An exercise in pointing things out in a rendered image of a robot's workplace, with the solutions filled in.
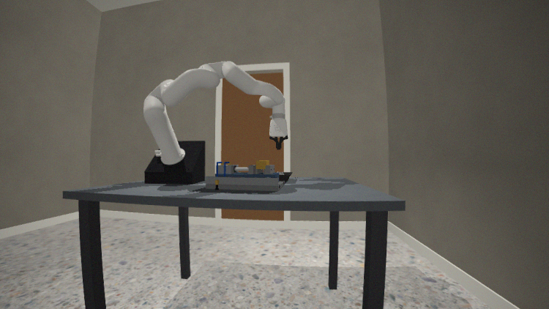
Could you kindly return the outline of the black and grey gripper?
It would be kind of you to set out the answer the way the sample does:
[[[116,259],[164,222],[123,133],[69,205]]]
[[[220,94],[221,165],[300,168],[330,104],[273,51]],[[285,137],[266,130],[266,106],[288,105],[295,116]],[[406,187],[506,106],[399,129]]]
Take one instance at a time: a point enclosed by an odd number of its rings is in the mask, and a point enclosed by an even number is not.
[[[277,149],[282,148],[282,142],[285,139],[288,139],[288,127],[287,127],[286,119],[282,119],[282,118],[272,119],[270,122],[269,135],[270,135],[269,139],[274,140],[276,142],[276,148]],[[277,138],[280,138],[279,143]]]

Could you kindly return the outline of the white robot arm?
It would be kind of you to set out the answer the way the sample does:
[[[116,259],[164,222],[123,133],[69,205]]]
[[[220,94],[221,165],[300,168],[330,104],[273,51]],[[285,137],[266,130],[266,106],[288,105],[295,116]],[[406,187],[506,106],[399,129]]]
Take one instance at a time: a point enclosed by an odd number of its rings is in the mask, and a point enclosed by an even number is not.
[[[164,164],[173,165],[185,156],[184,150],[179,147],[165,107],[177,106],[195,89],[216,88],[221,78],[225,78],[246,94],[262,95],[259,103],[265,108],[272,108],[270,119],[285,119],[285,98],[275,86],[257,81],[233,62],[201,65],[198,69],[182,73],[175,80],[163,81],[144,100],[143,116],[160,149],[155,151],[156,157],[161,156]]]

